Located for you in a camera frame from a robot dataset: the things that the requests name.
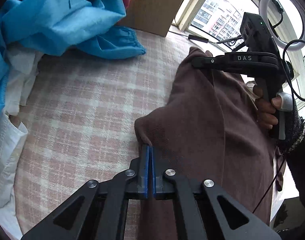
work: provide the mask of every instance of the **fingernail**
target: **fingernail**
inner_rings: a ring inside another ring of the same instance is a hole
[[[278,98],[273,98],[272,103],[276,107],[281,107],[282,106],[282,99],[280,97]]]

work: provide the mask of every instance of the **plaid blanket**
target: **plaid blanket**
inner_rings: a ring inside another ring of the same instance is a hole
[[[99,182],[137,157],[134,121],[168,101],[192,45],[137,31],[147,54],[103,60],[76,50],[44,56],[19,118],[29,130],[15,178],[16,214],[26,233],[89,179]],[[130,201],[125,239],[136,239],[139,201]]]

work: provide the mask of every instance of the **brown garment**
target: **brown garment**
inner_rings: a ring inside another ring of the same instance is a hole
[[[169,168],[188,178],[212,179],[252,211],[272,181],[275,142],[259,128],[241,76],[194,69],[194,57],[205,53],[190,49],[168,104],[136,120],[137,139],[171,152],[162,156]],[[272,190],[255,213],[267,224],[271,199]],[[142,202],[138,239],[176,239],[171,201]]]

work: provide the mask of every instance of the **building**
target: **building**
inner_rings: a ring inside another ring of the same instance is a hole
[[[206,0],[192,25],[222,41],[240,35],[243,14],[242,9],[235,8],[228,0]]]

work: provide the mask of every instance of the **triangular cutout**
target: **triangular cutout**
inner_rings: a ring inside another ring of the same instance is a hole
[[[85,200],[84,196],[78,197],[70,206],[54,218],[54,224],[70,230],[75,222],[79,210]]]
[[[232,230],[246,225],[249,222],[249,219],[223,196],[218,196],[217,200],[221,209],[224,212],[228,225]]]

